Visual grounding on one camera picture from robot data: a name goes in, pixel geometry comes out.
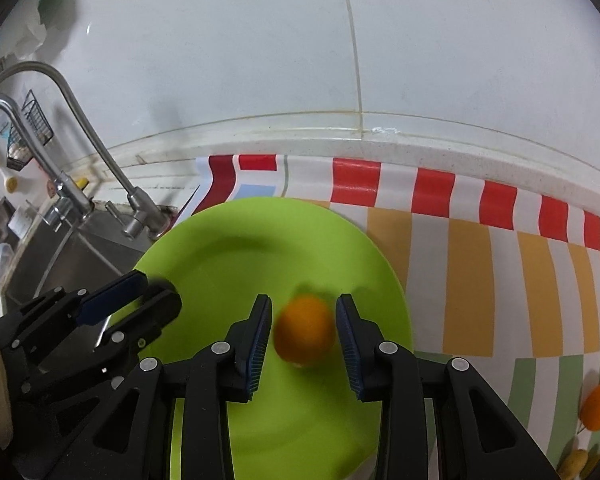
faucet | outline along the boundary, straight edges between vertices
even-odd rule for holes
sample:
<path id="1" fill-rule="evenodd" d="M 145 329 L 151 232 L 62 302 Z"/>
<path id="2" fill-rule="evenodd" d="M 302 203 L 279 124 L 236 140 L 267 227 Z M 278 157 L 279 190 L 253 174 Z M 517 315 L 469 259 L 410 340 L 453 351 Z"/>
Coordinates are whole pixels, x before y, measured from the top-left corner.
<path id="1" fill-rule="evenodd" d="M 56 84 L 56 86 L 58 86 L 64 100 L 71 109 L 85 135 L 91 141 L 96 152 L 98 152 L 102 160 L 104 160 L 104 163 L 111 170 L 111 173 L 125 188 L 127 193 L 126 198 L 134 211 L 129 222 L 125 222 L 122 219 L 122 216 L 111 202 L 108 202 L 106 205 L 106 209 L 109 213 L 122 224 L 123 233 L 131 238 L 135 238 L 141 233 L 144 227 L 147 227 L 150 238 L 155 240 L 162 236 L 169 228 L 171 222 L 169 216 L 163 213 L 160 208 L 155 205 L 155 202 L 144 190 L 131 184 L 102 143 L 102 140 L 93 129 L 93 126 L 91 126 L 84 111 L 82 111 L 82 107 L 78 104 L 74 93 L 69 88 L 66 79 L 64 79 L 58 70 L 51 65 L 39 61 L 23 61 L 3 70 L 0 73 L 0 83 L 14 74 L 30 71 L 40 72 L 46 75 Z M 51 159 L 29 121 L 20 110 L 20 107 L 9 96 L 0 94 L 0 110 L 5 112 L 10 118 L 13 127 L 29 147 L 33 157 L 35 157 L 42 169 L 49 177 L 51 177 L 56 186 L 59 199 L 46 213 L 45 221 L 49 225 L 57 226 L 71 209 L 77 210 L 81 219 L 85 219 L 91 211 L 93 211 L 93 203 L 82 190 L 76 186 L 73 179 L 62 171 Z"/>

stainless steel sink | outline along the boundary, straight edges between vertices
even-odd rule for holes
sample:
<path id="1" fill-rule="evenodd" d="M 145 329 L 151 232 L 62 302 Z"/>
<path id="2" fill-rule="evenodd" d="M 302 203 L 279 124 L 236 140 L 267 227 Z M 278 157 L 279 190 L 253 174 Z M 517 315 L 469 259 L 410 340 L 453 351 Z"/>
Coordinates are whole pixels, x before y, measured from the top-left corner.
<path id="1" fill-rule="evenodd" d="M 146 233 L 126 238 L 119 222 L 104 211 L 94 211 L 80 225 L 65 222 L 57 232 L 40 222 L 3 288 L 6 311 L 56 286 L 93 292 L 130 271 L 150 245 Z M 56 367 L 90 352 L 102 327 L 78 327 L 42 366 Z"/>

dark red stripe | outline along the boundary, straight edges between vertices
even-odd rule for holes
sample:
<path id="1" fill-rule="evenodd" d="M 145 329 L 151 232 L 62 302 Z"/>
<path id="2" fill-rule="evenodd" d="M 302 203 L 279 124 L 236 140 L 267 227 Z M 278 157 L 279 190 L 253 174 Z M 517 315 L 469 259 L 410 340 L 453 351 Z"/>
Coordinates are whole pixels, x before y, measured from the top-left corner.
<path id="1" fill-rule="evenodd" d="M 455 182 L 456 176 L 453 173 L 418 168 L 411 211 L 449 218 L 449 202 Z"/>
<path id="2" fill-rule="evenodd" d="M 554 240 L 567 241 L 569 205 L 550 196 L 542 196 L 538 228 L 540 235 Z"/>
<path id="3" fill-rule="evenodd" d="M 600 217 L 584 212 L 584 246 L 600 251 Z"/>
<path id="4" fill-rule="evenodd" d="M 513 206 L 517 195 L 517 187 L 486 180 L 480 197 L 480 223 L 513 231 Z"/>
<path id="5" fill-rule="evenodd" d="M 380 184 L 380 166 L 380 162 L 370 160 L 334 158 L 331 201 L 375 206 Z"/>
<path id="6" fill-rule="evenodd" d="M 211 188 L 202 202 L 193 212 L 199 213 L 205 209 L 226 202 L 235 186 L 235 168 L 233 155 L 211 155 L 209 156 L 209 168 L 211 168 Z"/>
<path id="7" fill-rule="evenodd" d="M 241 170 L 276 171 L 275 155 L 238 155 Z"/>

metal wire rack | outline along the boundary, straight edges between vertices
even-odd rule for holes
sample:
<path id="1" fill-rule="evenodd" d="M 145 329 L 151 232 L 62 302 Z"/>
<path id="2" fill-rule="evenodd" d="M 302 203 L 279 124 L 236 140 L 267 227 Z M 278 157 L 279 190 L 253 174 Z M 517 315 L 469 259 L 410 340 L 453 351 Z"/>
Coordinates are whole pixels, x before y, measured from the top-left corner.
<path id="1" fill-rule="evenodd" d="M 33 93 L 29 90 L 22 105 L 22 112 L 31 124 L 33 130 L 42 145 L 44 146 L 54 137 L 54 132 L 46 120 L 42 108 Z M 24 143 L 20 135 L 17 133 L 13 124 L 9 126 L 9 138 L 7 140 L 7 168 L 14 171 L 20 171 L 33 158 L 31 150 Z"/>

green plate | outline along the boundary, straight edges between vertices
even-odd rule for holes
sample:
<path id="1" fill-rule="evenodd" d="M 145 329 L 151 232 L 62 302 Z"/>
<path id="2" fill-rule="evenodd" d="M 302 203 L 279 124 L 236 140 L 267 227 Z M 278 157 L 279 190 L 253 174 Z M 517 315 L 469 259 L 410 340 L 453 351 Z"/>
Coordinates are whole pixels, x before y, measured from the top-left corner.
<path id="1" fill-rule="evenodd" d="M 275 319 L 300 292 L 332 308 L 350 292 L 362 317 L 411 348 L 404 292 L 387 260 L 354 225 L 311 203 L 217 205 L 171 230 L 136 268 L 167 278 L 182 297 L 180 316 L 142 357 L 190 358 L 246 318 L 257 294 L 271 297 Z M 172 478 L 179 478 L 181 410 L 179 402 Z M 376 448 L 380 405 L 356 400 L 338 345 L 319 365 L 296 368 L 269 344 L 259 390 L 248 404 L 229 403 L 228 418 L 237 480 L 342 480 Z"/>

